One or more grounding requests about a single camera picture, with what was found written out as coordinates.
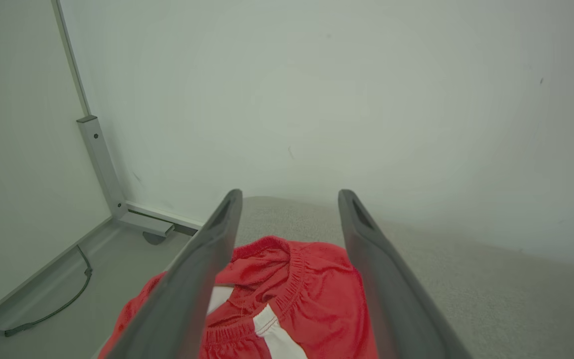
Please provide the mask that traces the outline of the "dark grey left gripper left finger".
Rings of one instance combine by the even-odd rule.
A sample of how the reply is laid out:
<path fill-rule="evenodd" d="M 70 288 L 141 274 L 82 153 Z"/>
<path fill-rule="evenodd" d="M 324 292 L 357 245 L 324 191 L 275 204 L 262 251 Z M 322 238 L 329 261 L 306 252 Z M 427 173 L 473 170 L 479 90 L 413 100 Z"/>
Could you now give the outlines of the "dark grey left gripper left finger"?
<path fill-rule="evenodd" d="M 229 191 L 175 259 L 108 354 L 110 359 L 196 359 L 216 275 L 230 263 L 242 191 Z"/>

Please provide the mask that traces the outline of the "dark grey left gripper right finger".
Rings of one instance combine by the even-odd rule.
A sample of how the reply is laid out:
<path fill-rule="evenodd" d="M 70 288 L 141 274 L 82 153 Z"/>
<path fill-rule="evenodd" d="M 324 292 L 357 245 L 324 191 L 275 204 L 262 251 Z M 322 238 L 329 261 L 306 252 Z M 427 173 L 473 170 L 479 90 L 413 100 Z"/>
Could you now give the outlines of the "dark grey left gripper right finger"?
<path fill-rule="evenodd" d="M 357 194 L 338 193 L 349 260 L 362 277 L 381 359 L 469 359 L 471 354 Z"/>

